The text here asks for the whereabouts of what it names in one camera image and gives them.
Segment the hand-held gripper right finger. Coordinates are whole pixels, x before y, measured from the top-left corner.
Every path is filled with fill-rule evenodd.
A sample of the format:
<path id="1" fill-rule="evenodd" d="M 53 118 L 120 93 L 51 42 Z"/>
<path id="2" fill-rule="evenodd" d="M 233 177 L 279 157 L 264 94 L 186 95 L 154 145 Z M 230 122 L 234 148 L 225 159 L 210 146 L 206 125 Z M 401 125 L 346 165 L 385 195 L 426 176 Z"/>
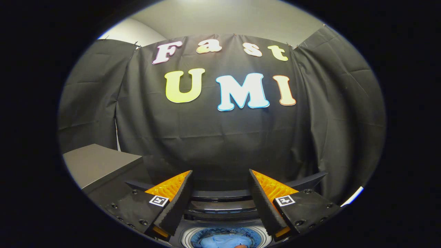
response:
<path id="1" fill-rule="evenodd" d="M 275 241 L 305 235 L 340 212 L 339 204 L 315 191 L 326 174 L 282 183 L 249 170 L 249 192 L 266 232 Z"/>

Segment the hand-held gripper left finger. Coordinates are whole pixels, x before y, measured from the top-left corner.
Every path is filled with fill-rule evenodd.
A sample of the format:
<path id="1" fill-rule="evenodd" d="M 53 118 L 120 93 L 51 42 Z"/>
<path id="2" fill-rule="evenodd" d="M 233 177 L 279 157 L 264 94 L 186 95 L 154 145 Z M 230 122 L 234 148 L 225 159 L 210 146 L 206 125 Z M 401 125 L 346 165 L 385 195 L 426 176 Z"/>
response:
<path id="1" fill-rule="evenodd" d="M 132 190 L 105 205 L 105 210 L 137 232 L 170 240 L 193 190 L 193 171 L 178 174 L 148 190 Z"/>

